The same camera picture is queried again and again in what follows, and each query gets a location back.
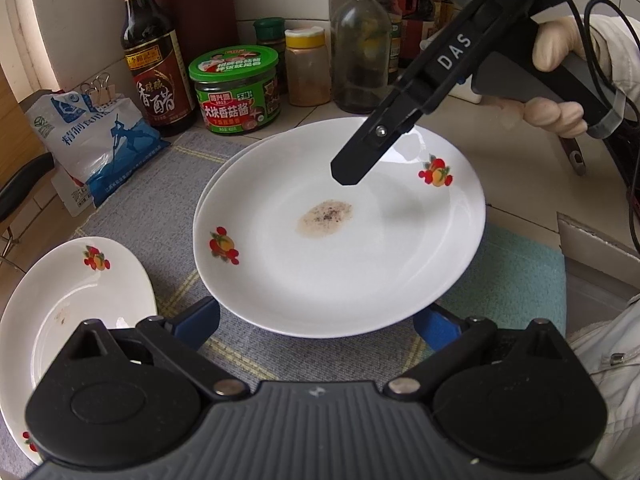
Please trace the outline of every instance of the jar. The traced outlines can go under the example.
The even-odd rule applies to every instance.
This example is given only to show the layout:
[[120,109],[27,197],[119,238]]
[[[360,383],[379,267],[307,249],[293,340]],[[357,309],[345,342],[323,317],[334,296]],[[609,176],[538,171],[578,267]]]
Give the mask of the jar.
[[260,45],[220,48],[189,65],[200,111],[215,134],[252,132],[280,112],[278,53]]
[[287,45],[284,38],[284,18],[263,18],[254,21],[255,38],[258,45],[272,48],[278,53],[278,87],[280,95],[287,93],[287,69],[285,64],[285,50]]
[[324,28],[286,30],[289,102],[294,106],[318,106],[331,100],[329,51]]

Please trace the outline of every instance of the white sleeve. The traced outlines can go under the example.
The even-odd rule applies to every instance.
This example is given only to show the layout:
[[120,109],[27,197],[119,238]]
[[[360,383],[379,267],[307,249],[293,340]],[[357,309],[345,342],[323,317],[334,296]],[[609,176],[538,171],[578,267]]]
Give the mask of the white sleeve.
[[[640,22],[629,18],[640,37]],[[640,56],[631,32],[622,18],[594,14],[591,27],[597,30],[609,48],[611,79],[632,101],[640,106]]]
[[612,480],[640,478],[640,298],[615,320],[581,331],[571,348],[607,403],[593,463]]

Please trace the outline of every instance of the bottle cap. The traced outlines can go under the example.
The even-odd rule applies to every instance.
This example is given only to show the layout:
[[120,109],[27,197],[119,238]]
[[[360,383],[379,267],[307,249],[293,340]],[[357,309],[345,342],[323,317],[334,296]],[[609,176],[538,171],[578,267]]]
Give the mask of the bottle cap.
[[289,48],[315,48],[324,45],[324,28],[294,28],[284,31]]
[[284,38],[284,18],[255,20],[254,29],[258,41],[280,40]]

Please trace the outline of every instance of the black chair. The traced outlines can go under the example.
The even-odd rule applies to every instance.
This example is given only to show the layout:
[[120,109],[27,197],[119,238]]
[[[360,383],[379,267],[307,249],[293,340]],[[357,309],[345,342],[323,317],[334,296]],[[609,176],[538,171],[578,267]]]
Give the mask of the black chair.
[[[7,220],[18,208],[28,199],[31,191],[38,181],[49,171],[53,170],[53,155],[43,153],[36,158],[27,162],[20,170],[16,171],[13,176],[0,189],[0,225]],[[14,264],[7,258],[9,250],[18,243],[19,240],[14,238],[11,226],[6,228],[8,237],[2,237],[5,245],[0,252],[0,266],[3,262],[12,266],[14,269],[25,272],[19,266]]]

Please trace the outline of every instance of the blue clamp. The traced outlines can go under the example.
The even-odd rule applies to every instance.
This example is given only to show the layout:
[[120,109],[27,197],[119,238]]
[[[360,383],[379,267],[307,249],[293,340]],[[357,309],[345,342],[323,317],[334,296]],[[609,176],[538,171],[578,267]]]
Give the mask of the blue clamp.
[[198,350],[220,326],[220,304],[206,296],[164,322],[164,328],[192,350]]
[[466,328],[464,320],[435,303],[414,314],[414,330],[435,351],[458,339]]

